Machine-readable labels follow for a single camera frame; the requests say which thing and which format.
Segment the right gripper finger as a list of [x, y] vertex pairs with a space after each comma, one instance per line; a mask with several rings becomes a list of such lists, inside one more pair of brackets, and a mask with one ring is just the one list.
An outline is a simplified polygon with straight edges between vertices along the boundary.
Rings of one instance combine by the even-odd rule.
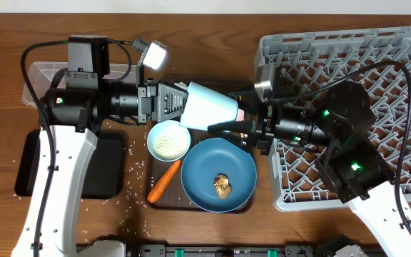
[[208, 132], [210, 133], [218, 133], [221, 131], [253, 133], [255, 130], [255, 121], [229, 121], [208, 126]]
[[235, 99], [239, 107], [258, 107], [262, 104], [255, 90], [233, 91], [225, 93], [225, 95]]

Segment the pink cup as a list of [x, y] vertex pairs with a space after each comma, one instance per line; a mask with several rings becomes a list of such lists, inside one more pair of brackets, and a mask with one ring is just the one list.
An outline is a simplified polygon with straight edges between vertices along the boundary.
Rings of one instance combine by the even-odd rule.
[[245, 116], [245, 112], [242, 109], [238, 109], [238, 115], [236, 121], [243, 121]]

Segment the light blue cup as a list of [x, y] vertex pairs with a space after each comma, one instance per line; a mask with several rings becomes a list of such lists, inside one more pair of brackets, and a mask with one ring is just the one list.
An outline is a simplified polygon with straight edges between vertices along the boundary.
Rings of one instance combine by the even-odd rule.
[[238, 102], [222, 93], [190, 82], [180, 126], [207, 131], [211, 125], [236, 121]]

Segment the blue plate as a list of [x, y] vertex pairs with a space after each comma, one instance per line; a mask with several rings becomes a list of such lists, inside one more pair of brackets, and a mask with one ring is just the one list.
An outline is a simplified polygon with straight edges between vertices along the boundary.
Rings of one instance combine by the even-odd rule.
[[[213, 182], [218, 175], [228, 177], [231, 192], [220, 198]], [[192, 203], [214, 213], [234, 211], [253, 195], [257, 170], [250, 153], [222, 138], [209, 138], [196, 144], [181, 168], [181, 183]]]

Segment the brown food scrap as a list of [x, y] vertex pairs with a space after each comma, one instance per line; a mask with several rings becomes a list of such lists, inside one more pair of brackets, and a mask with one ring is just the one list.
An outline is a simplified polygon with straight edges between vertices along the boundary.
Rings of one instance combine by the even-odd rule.
[[215, 192], [221, 199], [227, 198], [231, 193], [229, 179], [224, 174], [218, 174], [213, 182]]

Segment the orange carrot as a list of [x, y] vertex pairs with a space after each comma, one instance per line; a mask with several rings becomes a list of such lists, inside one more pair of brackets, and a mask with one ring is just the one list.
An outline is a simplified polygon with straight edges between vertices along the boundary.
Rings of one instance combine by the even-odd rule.
[[163, 192], [167, 188], [176, 171], [181, 166], [181, 160], [175, 161], [166, 172], [160, 177], [158, 182], [154, 185], [147, 196], [147, 201], [150, 203], [155, 203], [162, 196]]

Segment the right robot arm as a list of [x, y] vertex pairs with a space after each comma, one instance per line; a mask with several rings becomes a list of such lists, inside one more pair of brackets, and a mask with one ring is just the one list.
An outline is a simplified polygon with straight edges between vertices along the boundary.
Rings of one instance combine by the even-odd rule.
[[208, 132], [265, 155], [275, 139], [305, 151], [322, 146], [315, 167], [326, 189], [367, 226], [387, 256], [411, 256], [411, 208], [399, 185], [400, 172], [367, 136], [375, 115], [362, 85], [339, 83], [316, 110], [270, 100], [254, 112], [256, 120], [220, 122]]

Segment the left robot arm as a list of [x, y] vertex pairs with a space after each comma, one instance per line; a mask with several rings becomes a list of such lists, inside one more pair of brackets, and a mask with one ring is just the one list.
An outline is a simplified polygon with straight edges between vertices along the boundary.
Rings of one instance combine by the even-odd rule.
[[112, 79], [106, 36], [70, 36], [68, 63], [58, 70], [43, 96], [35, 96], [41, 130], [39, 164], [23, 231], [14, 256], [76, 256], [76, 224], [88, 165], [106, 119], [126, 126], [163, 122], [183, 113], [185, 89], [145, 79], [145, 68], [158, 69], [166, 57], [159, 41], [119, 41], [123, 51], [141, 53], [128, 71], [136, 84]]

